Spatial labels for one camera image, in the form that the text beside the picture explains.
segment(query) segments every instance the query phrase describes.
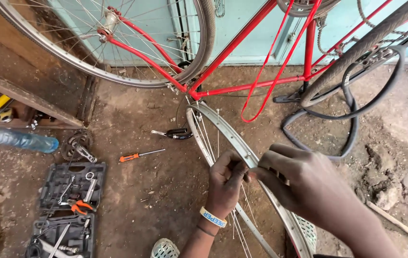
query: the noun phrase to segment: hand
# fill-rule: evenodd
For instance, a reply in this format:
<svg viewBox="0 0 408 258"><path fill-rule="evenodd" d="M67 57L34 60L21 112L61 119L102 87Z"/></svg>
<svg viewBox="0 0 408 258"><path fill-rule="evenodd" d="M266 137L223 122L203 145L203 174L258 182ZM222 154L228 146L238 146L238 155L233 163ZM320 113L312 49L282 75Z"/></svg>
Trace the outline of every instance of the hand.
<svg viewBox="0 0 408 258"><path fill-rule="evenodd" d="M224 220L239 200L242 179L250 180L247 171L247 165L235 151L225 151L210 168L206 210Z"/></svg>
<svg viewBox="0 0 408 258"><path fill-rule="evenodd" d="M249 175L261 180L286 209L338 238L377 220L318 152L272 144Z"/></svg>

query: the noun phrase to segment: chainring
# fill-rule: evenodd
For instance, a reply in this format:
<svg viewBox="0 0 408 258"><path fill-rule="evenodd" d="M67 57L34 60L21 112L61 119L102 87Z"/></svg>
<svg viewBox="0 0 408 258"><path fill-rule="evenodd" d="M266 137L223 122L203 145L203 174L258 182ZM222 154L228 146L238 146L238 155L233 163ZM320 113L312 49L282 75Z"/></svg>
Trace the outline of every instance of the chainring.
<svg viewBox="0 0 408 258"><path fill-rule="evenodd" d="M62 145L62 157L68 162L75 162L84 158L80 153L75 153L75 148L72 146L72 143L74 142L77 142L78 145L89 150L93 142L92 135L87 130L81 130L65 139L65 142Z"/></svg>
<svg viewBox="0 0 408 258"><path fill-rule="evenodd" d="M335 7L339 2L340 0L323 0L317 9L317 12L315 12L314 18L326 15L328 11ZM283 12L286 12L288 5L290 5L290 0L277 0L277 5ZM288 15L292 17L307 17L313 6L314 1L295 0Z"/></svg>

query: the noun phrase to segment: screwdriver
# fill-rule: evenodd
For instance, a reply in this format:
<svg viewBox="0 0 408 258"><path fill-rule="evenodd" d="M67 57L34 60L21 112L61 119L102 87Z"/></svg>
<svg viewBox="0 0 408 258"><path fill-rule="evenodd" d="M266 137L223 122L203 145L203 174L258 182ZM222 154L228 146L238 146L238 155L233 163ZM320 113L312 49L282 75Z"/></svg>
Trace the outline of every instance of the screwdriver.
<svg viewBox="0 0 408 258"><path fill-rule="evenodd" d="M160 152L160 151L165 151L165 150L166 150L166 149L150 151L150 152L142 153L142 154L136 153L136 154L132 154L132 155L121 156L121 157L120 157L120 161L121 161L121 162L124 162L124 161L128 161L128 160L132 160L132 159L138 158L138 157L143 156L143 155L152 154L152 153L155 153L155 152Z"/></svg>

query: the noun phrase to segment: orange-handled pliers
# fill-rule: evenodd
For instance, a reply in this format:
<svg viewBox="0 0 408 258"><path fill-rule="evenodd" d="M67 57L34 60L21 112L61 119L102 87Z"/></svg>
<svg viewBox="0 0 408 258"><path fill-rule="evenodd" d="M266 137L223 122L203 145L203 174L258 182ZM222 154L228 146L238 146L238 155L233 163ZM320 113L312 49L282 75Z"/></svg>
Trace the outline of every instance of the orange-handled pliers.
<svg viewBox="0 0 408 258"><path fill-rule="evenodd" d="M86 207L89 208L92 211L96 211L96 208L94 208L91 204L83 202L83 200L75 200L75 199L68 199L67 203L70 205L71 209L73 212L77 213L78 215L86 215L88 214L85 211L82 211L80 207Z"/></svg>

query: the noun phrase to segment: bicycle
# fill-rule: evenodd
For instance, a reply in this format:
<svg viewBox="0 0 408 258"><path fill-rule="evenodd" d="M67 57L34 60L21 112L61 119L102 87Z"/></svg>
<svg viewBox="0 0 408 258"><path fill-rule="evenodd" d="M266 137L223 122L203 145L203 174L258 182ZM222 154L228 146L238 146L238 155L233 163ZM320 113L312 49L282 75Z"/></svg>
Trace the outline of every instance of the bicycle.
<svg viewBox="0 0 408 258"><path fill-rule="evenodd" d="M303 86L297 93L289 97L280 97L276 100L278 102L300 102L303 107L310 107L333 96L341 88L345 90L352 81L369 73L396 54L400 56L397 65L398 70L402 67L404 61L401 50L382 48L378 43L388 33L393 32L398 26L408 20L408 2L381 23L375 25L369 33L357 40L347 51L343 52L343 47L347 44L344 43L345 39L391 2L391 0L386 0L368 17L364 17L363 21L344 38L326 51L326 54L324 53L321 58L312 63L312 47L314 45L316 27L317 25L323 27L323 24L320 24L323 20L320 18L323 18L330 9L338 4L339 0L316 0L310 3L309 1L302 0L268 0L210 65L201 71L211 55L215 38L214 9L211 0L168 0L164 6L159 8L152 7L151 11L154 11L155 15L160 18L150 20L139 19L140 16L149 12L142 13L141 10L144 6L139 4L133 7L136 3L135 0L121 0L121 4L118 0L116 1L118 3L116 6L109 6L109 0L90 0L89 2L75 0L73 3L69 1L0 0L0 13L18 30L41 47L87 73L133 87L149 89L168 87L173 91L189 94L196 101L187 106L187 120L195 140L209 165L212 165L216 158L218 158L220 132L224 136L222 141L226 139L228 141L227 145L236 149L249 167L256 166L258 159L238 133L218 114L218 111L215 112L207 107L205 103L198 102L202 97L249 90L247 101L242 109L243 112L254 88L270 86L256 116L246 120L241 115L244 121L250 122L260 114L275 85L304 81ZM276 7L280 7L285 13L276 39L288 15L306 18L306 22L296 37L276 78L267 82L258 82L257 78L253 84L208 91L199 90L200 85L205 79L230 55L247 34ZM129 11L137 9L140 10L140 14L126 17ZM90 21L82 19L79 15L85 15ZM170 22L169 25L164 25L165 22L162 21L165 19ZM144 28L148 26L154 27L153 25L168 26L173 31L145 32ZM304 73L293 77L280 78L304 32L306 33ZM158 39L162 39L166 43L158 43ZM110 59L112 56L106 56L109 53L104 52L107 46L112 49L112 59ZM274 44L271 46L262 69L266 65L273 46ZM337 52L339 58L313 72L313 68L333 51ZM344 69L352 66L355 61L357 61L357 64L362 64L364 68L353 74L350 74L350 72L346 73L341 84L320 93L328 81L344 71ZM321 73L323 74L309 85L309 81ZM397 75L398 73L394 72L392 76L396 77ZM355 102L348 99L348 104L352 106ZM355 112L352 114L355 117L364 110L354 108L352 111ZM215 128L207 130L204 120L209 120L210 124L213 124ZM217 139L210 141L208 132L214 132L217 135ZM284 222L298 256L300 258L311 258L316 241L314 227L302 218L282 208L272 194L270 194L269 190L263 184L260 183L260 185ZM247 223L247 226L267 254L271 257L277 257L276 253L266 243L258 232L257 227L239 204L236 206L236 210ZM236 224L236 213L233 212L231 217L234 224Z"/></svg>

